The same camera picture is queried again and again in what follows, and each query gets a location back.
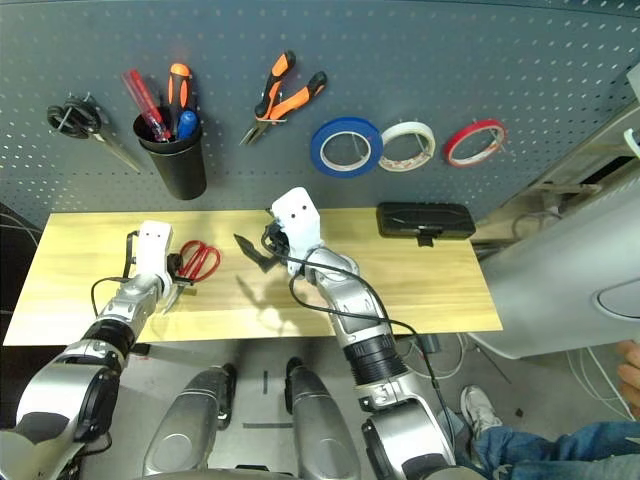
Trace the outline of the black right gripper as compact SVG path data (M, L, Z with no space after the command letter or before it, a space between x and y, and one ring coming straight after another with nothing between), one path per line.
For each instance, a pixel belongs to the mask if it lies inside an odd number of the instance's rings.
M290 253L289 240L276 221L268 224L262 234L262 246L270 253L270 257L261 254L245 237L235 234L234 239L241 252L263 273L269 272L277 264L287 264Z

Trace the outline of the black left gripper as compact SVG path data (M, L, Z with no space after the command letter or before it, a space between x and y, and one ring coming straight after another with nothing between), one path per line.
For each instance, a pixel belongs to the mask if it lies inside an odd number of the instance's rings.
M170 253L167 256L166 266L169 276L173 281L173 284L177 288L187 288L194 285L194 281L189 278L177 277L179 270L181 269L181 255L178 253Z

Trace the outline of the bystander bare hand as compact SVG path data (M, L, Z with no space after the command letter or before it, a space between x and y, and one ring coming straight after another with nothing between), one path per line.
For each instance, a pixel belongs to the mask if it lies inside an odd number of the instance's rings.
M628 401L633 414L638 416L640 406L639 344L632 340L625 340L618 344L618 350L623 357L623 363L617 369L621 380L620 392L623 398Z

